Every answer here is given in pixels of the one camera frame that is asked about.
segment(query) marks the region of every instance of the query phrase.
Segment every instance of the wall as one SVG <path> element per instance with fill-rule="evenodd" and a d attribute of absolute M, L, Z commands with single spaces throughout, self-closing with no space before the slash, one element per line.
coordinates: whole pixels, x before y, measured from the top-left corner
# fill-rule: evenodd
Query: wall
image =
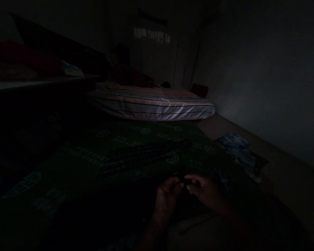
<path fill-rule="evenodd" d="M 196 36 L 200 22 L 200 2 L 113 0 L 109 1 L 109 7 L 114 43 L 129 46 L 132 66 L 154 78 L 157 84 L 168 81 L 173 86 L 181 86 L 190 40 Z M 167 27 L 138 18 L 138 8 L 167 20 Z M 134 39 L 135 26 L 167 33 L 171 36 L 171 42 L 161 45 L 148 39 Z"/>
<path fill-rule="evenodd" d="M 314 1 L 229 1 L 192 82 L 217 113 L 314 166 Z"/>
<path fill-rule="evenodd" d="M 106 54 L 110 60 L 106 0 L 0 0 L 0 41 L 21 37 L 8 12 Z"/>

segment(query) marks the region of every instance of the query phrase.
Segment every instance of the striped mattress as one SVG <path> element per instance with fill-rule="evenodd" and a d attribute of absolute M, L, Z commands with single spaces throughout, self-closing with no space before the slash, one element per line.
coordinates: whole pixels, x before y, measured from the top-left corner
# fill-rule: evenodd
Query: striped mattress
<path fill-rule="evenodd" d="M 133 120 L 205 119 L 215 114 L 206 99 L 179 88 L 141 88 L 114 82 L 97 83 L 89 101 L 111 115 Z"/>

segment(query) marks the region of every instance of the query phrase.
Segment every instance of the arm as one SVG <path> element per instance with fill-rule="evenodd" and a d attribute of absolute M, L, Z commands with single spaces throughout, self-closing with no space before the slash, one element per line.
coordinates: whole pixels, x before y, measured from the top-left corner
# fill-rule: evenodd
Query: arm
<path fill-rule="evenodd" d="M 134 250 L 158 249 L 164 230 L 174 212 L 177 198 L 184 187 L 184 183 L 179 182 L 179 178 L 170 177 L 158 187 L 154 214 Z"/>
<path fill-rule="evenodd" d="M 188 174 L 185 179 L 192 180 L 192 184 L 186 186 L 189 193 L 194 194 L 200 202 L 224 218 L 243 248 L 258 250 L 259 243 L 256 235 L 251 232 L 238 213 L 227 203 L 210 178 L 198 174 Z M 195 186 L 196 181 L 200 182 L 200 187 Z"/>

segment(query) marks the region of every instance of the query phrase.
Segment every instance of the floor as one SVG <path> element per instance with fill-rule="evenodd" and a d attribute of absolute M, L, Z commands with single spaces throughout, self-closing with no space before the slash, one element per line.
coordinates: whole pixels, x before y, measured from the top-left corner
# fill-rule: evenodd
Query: floor
<path fill-rule="evenodd" d="M 212 140 L 227 132 L 239 134 L 251 143 L 251 151 L 270 161 L 262 170 L 261 188 L 274 193 L 295 213 L 314 242 L 314 170 L 218 114 L 198 126 Z"/>

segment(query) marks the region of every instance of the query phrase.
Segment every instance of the green blanket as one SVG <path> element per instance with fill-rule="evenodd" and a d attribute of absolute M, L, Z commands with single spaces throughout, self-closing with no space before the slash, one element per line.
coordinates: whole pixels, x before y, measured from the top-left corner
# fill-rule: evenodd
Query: green blanket
<path fill-rule="evenodd" d="M 169 159 L 115 177 L 95 178 L 110 150 L 183 139 L 190 139 L 193 146 L 175 149 Z M 194 123 L 116 120 L 83 130 L 0 199 L 0 249 L 36 249 L 63 201 L 179 168 L 188 173 L 217 171 L 228 183 L 228 197 L 236 209 L 256 230 L 269 226 L 264 235 L 280 243 L 275 231 L 288 223 L 277 217 L 279 209 Z M 265 214 L 275 215 L 275 220 Z"/>

